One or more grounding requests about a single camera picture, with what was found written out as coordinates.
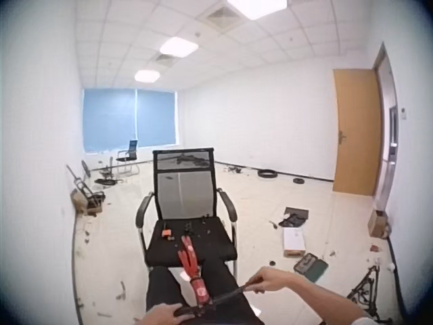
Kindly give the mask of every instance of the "chair seat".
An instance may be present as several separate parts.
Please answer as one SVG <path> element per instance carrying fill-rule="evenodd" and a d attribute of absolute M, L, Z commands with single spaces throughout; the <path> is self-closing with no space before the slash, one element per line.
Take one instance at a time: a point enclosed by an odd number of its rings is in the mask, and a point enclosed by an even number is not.
<path fill-rule="evenodd" d="M 116 158 L 116 160 L 125 163 L 126 161 L 137 160 L 137 157 L 123 157 L 123 158 Z"/>
<path fill-rule="evenodd" d="M 237 259 L 236 248 L 218 217 L 166 219 L 156 222 L 149 248 L 145 254 L 147 266 L 182 266 L 177 252 L 184 247 L 181 237 L 184 235 L 187 222 L 192 224 L 193 236 L 190 237 L 199 264 L 202 264 L 209 256 L 219 257 L 224 261 Z M 173 241 L 161 237 L 164 224 L 166 229 L 171 229 L 172 236 L 175 237 Z"/>

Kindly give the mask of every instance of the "wooden door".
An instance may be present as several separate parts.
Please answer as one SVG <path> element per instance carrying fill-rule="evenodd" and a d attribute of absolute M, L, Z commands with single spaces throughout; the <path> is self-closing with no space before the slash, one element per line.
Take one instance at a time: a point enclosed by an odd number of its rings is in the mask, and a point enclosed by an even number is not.
<path fill-rule="evenodd" d="M 374 195 L 382 148 L 382 109 L 374 70 L 334 70 L 338 156 L 334 191 Z"/>

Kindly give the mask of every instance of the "hand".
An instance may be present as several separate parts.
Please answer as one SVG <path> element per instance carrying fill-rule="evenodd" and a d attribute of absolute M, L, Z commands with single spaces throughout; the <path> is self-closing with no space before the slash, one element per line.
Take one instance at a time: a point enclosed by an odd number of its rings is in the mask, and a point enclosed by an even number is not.
<path fill-rule="evenodd" d="M 176 305 L 166 305 L 162 303 L 161 305 L 154 306 L 137 325 L 178 325 L 194 317 L 194 315 L 175 317 L 174 313 L 180 307 L 182 307 L 180 303 Z"/>
<path fill-rule="evenodd" d="M 273 267 L 262 267 L 247 281 L 245 291 L 264 293 L 265 291 L 278 291 L 287 287 L 296 279 L 297 275 L 275 269 Z"/>

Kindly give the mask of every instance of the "white box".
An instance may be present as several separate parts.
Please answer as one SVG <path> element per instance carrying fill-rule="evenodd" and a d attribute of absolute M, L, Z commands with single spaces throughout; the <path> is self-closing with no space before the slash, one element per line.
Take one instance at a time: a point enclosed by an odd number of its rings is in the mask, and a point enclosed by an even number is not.
<path fill-rule="evenodd" d="M 284 256 L 305 254 L 304 233 L 301 228 L 283 228 Z"/>

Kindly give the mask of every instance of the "white sleeve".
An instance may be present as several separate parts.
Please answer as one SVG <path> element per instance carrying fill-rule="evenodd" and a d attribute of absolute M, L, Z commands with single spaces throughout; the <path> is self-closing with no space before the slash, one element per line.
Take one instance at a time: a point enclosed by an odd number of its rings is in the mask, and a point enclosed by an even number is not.
<path fill-rule="evenodd" d="M 358 320 L 355 320 L 352 325 L 377 325 L 378 323 L 376 323 L 374 320 L 372 320 L 371 318 L 367 318 L 367 317 L 362 317 L 359 318 Z"/>

